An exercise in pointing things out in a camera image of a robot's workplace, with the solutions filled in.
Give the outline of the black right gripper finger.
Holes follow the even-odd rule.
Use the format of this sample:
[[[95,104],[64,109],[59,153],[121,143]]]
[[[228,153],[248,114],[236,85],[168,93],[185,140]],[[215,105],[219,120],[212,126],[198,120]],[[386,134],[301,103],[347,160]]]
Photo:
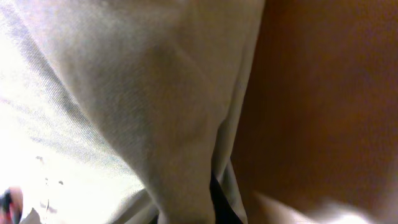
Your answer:
[[[210,194],[213,202],[216,224],[243,224],[228,203],[214,174],[211,175]]]

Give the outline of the khaki shorts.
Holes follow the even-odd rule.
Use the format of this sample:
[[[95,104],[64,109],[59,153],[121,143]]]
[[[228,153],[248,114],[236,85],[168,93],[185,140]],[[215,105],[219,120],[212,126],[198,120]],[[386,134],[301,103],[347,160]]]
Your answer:
[[[264,1],[1,2],[1,218],[215,223]]]

